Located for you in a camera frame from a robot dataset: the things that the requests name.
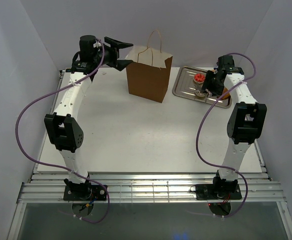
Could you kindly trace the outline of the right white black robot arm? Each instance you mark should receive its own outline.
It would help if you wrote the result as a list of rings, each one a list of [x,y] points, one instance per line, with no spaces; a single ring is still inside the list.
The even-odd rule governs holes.
[[[267,106],[252,96],[244,71],[235,66],[232,54],[218,58],[217,70],[206,73],[202,90],[219,99],[229,93],[234,108],[226,126],[229,142],[223,163],[211,184],[196,187],[197,198],[223,202],[240,200],[238,171],[247,150],[261,136]]]

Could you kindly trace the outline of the brown croissant bread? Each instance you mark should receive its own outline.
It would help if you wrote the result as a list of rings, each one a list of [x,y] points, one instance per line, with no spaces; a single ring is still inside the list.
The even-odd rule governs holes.
[[[222,92],[222,100],[226,100],[230,97],[230,94],[228,93],[228,89],[226,87],[223,88],[223,92]]]

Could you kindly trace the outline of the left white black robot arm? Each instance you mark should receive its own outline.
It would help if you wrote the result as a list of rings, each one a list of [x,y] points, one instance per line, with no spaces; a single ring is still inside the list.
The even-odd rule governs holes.
[[[89,173],[79,159],[79,149],[84,142],[84,132],[77,122],[79,109],[99,67],[107,65],[122,71],[132,63],[132,60],[119,59],[120,50],[130,47],[133,47],[132,43],[110,37],[105,37],[101,43],[94,35],[81,36],[79,51],[74,54],[71,68],[68,69],[70,75],[67,89],[53,113],[44,117],[49,141],[70,170],[64,183],[70,193],[81,200],[88,199],[93,189],[87,180]]]

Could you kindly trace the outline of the red strawberry tart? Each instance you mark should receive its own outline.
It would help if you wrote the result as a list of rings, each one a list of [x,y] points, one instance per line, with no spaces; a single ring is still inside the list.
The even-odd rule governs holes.
[[[197,73],[193,76],[193,81],[197,84],[203,84],[205,81],[206,75],[202,73]]]

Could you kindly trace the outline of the white sprinkled donut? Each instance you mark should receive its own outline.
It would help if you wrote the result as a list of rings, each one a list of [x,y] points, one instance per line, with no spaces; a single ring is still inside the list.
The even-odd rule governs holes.
[[[205,98],[207,96],[205,92],[201,92],[201,91],[195,91],[195,95],[199,98]]]

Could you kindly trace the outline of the metal tongs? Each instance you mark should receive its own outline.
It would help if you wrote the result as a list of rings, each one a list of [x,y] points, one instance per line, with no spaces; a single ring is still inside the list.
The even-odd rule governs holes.
[[[194,93],[195,91],[201,91],[202,93],[206,93],[206,97],[200,97],[200,98],[210,98],[212,96],[212,93],[208,90],[203,90],[202,89],[203,84],[195,84],[194,85]]]

